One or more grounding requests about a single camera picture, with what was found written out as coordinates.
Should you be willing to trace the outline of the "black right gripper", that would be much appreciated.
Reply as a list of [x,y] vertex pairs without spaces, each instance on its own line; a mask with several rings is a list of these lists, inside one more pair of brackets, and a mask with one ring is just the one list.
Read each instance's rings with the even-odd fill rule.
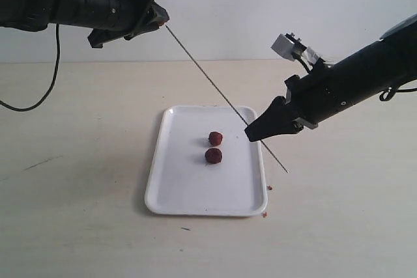
[[301,126],[314,129],[318,123],[344,111],[338,73],[344,63],[315,65],[304,77],[293,75],[286,79],[286,99],[275,97],[266,111],[245,128],[248,140],[297,134]]

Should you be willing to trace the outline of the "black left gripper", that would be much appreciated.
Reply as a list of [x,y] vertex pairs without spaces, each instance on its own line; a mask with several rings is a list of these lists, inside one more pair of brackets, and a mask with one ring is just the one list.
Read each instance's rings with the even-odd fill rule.
[[61,0],[61,23],[90,28],[92,48],[157,31],[169,14],[154,0]]

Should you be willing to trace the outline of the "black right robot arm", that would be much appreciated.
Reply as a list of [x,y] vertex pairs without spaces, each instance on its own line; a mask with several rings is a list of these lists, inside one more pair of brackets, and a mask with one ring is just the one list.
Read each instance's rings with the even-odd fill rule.
[[376,94],[387,102],[414,80],[416,16],[411,16],[342,61],[329,66],[318,59],[304,77],[286,79],[287,94],[275,97],[245,133],[254,142],[312,130]]

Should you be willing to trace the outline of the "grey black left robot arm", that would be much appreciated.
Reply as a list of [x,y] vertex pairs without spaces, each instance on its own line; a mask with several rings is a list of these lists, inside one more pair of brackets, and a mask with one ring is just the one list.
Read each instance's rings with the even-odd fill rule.
[[158,30],[169,21],[155,0],[1,0],[1,26],[39,32],[51,23],[91,29],[92,48]]

